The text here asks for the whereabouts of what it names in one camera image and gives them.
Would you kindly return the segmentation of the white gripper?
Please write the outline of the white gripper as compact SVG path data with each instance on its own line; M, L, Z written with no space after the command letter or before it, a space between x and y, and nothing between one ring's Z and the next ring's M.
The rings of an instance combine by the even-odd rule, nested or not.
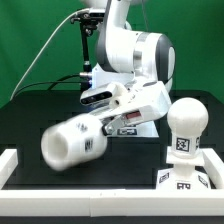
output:
M164 83L158 81L123 92L91 114L102 121L102 132L108 136L123 127L158 120L167 114L170 106L169 93Z

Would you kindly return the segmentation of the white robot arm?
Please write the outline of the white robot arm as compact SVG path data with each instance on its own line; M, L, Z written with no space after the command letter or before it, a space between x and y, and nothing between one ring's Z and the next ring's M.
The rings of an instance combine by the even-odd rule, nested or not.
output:
M104 135L158 120L167 114L175 66L175 50L161 33L127 27L132 0L81 0L88 13L101 13L93 87L82 101L97 106L92 114Z

